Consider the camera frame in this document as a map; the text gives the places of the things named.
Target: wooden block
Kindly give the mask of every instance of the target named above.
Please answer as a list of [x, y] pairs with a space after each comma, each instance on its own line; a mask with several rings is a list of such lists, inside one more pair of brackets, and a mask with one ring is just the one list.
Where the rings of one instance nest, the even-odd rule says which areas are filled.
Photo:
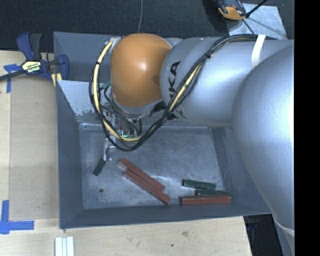
[[146, 182], [144, 179], [136, 175], [130, 169], [126, 169], [123, 176], [127, 178], [129, 181], [135, 183], [140, 188], [148, 192], [150, 195], [154, 196], [156, 199], [160, 200], [164, 204], [168, 204], [170, 201], [170, 197], [163, 193], [162, 191], [156, 189], [154, 186]]
[[165, 186], [156, 181], [154, 178], [146, 174], [143, 170], [135, 166], [132, 162], [129, 162], [127, 159], [122, 158], [119, 161], [119, 166], [121, 166], [124, 169], [130, 169], [134, 174], [139, 176], [141, 179], [145, 180], [147, 183], [149, 183], [151, 186], [154, 186], [157, 190], [163, 191], [165, 189]]
[[180, 196], [182, 205], [208, 205], [231, 203], [229, 194]]

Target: table surface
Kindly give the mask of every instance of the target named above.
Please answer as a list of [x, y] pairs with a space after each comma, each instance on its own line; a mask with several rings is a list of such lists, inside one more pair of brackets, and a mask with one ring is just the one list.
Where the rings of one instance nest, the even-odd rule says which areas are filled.
[[[0, 76], [24, 60], [0, 51]], [[54, 91], [40, 77], [13, 78], [10, 93], [0, 82], [0, 203], [9, 200], [10, 220], [35, 220], [34, 230], [0, 234], [0, 256], [54, 255], [55, 238], [69, 236], [76, 256], [252, 255], [243, 217], [60, 229], [56, 126], [42, 116], [56, 115]]]

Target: white tape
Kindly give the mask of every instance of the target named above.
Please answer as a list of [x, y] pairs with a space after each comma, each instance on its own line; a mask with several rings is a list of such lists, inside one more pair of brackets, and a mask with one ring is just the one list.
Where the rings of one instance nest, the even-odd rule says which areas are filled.
[[266, 36], [264, 34], [258, 35], [257, 40], [255, 41], [255, 45], [252, 50], [251, 54], [251, 66], [254, 69], [260, 63], [260, 52], [262, 46], [264, 44]]
[[54, 241], [55, 256], [75, 256], [74, 237], [56, 237]]
[[288, 234], [289, 234], [290, 236], [292, 236], [292, 237], [295, 236], [295, 231], [294, 231], [293, 229], [287, 228], [287, 227], [281, 225], [281, 224], [279, 223], [279, 221], [276, 220], [275, 217], [273, 217], [273, 220], [274, 220], [274, 223], [277, 224], [277, 226], [278, 226], [280, 229], [282, 229], [284, 232], [288, 233]]

